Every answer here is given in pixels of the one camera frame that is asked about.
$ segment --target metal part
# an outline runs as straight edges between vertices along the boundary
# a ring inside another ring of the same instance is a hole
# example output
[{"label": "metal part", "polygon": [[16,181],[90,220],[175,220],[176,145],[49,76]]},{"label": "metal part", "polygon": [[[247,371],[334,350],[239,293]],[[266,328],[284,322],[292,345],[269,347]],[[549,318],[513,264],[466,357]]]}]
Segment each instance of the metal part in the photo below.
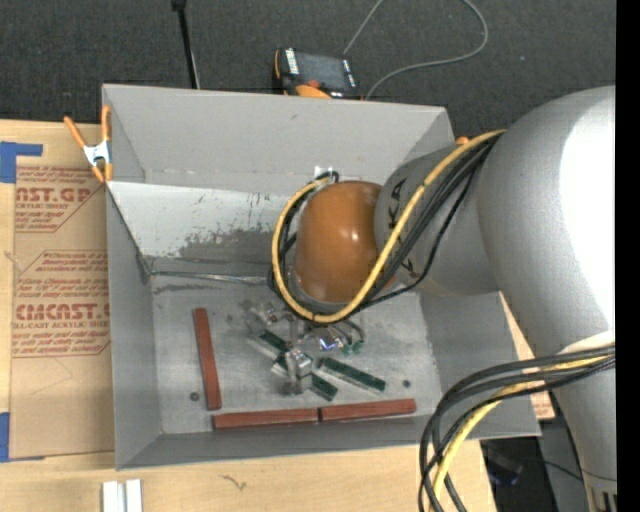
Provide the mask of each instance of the metal part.
[{"label": "metal part", "polygon": [[280,336],[273,334],[271,331],[264,331],[260,334],[259,338],[265,342],[272,348],[275,348],[278,353],[288,352],[289,345],[286,341],[284,341]]},{"label": "metal part", "polygon": [[338,394],[338,388],[315,373],[311,374],[311,391],[331,402]]},{"label": "metal part", "polygon": [[284,354],[289,380],[282,387],[287,395],[300,395],[311,387],[313,359],[301,350],[290,350]]},{"label": "metal part", "polygon": [[99,160],[111,162],[111,141],[103,140],[97,146],[85,146],[82,149],[92,165],[97,165]]},{"label": "metal part", "polygon": [[370,391],[381,393],[387,386],[384,380],[374,377],[362,370],[358,370],[348,364],[341,363],[331,357],[325,357],[321,362],[320,368],[354,386]]}]

